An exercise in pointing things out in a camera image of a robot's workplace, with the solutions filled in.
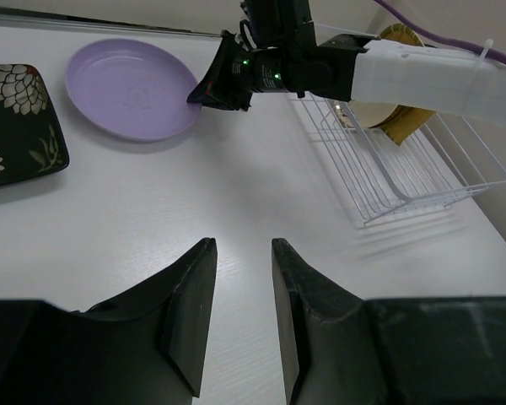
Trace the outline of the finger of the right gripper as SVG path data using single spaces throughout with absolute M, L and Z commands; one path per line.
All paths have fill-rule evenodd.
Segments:
M 208 108 L 218 109 L 217 78 L 213 75 L 206 76 L 188 95 L 189 104 L 197 104 Z

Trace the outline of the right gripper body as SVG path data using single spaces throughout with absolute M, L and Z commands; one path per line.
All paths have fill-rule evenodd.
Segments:
M 240 33 L 224 30 L 206 73 L 206 106 L 247 111 L 254 93 L 303 96 L 333 79 L 307 1 L 243 1 Z

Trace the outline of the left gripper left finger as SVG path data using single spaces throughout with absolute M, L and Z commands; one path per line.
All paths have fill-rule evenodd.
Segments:
M 190 404 L 199 397 L 218 250 L 199 240 L 167 268 L 61 319 L 50 404 Z

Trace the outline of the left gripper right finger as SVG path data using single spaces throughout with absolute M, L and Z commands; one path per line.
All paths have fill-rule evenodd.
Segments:
M 272 281 L 288 404 L 385 404 L 364 302 L 272 240 Z

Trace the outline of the lavender round plate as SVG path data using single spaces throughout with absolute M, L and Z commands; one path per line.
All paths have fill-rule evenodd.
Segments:
M 172 138 L 196 123 L 201 106 L 187 98 L 197 80 L 171 53 L 146 42 L 106 39 L 72 55 L 67 94 L 98 128 L 129 141 Z

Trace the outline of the cream plate black spot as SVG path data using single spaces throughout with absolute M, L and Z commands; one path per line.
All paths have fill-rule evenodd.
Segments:
M 369 103 L 349 101 L 348 106 L 362 128 L 377 127 L 388 119 L 398 105 L 389 103 Z

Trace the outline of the bamboo pattern square plate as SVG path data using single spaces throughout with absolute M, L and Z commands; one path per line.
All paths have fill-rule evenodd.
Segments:
M 396 23 L 386 27 L 380 34 L 382 40 L 395 41 L 409 46 L 424 46 L 421 38 L 408 26 Z

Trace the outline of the yellow brown patterned plate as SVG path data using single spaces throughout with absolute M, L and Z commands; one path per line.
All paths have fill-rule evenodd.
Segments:
M 397 146 L 401 146 L 417 129 L 429 121 L 435 111 L 398 105 L 379 127 Z

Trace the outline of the black floral square plate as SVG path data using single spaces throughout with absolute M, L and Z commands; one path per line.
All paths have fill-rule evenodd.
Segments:
M 63 131 L 40 72 L 0 64 L 0 187 L 69 166 Z

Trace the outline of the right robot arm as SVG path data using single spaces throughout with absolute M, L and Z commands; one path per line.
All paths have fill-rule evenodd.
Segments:
M 374 35 L 342 34 L 323 44 L 306 1 L 244 1 L 240 32 L 223 31 L 212 64 L 188 102 L 247 111 L 255 93 L 313 94 L 343 102 L 389 103 L 506 127 L 506 54 L 416 32 L 409 46 Z

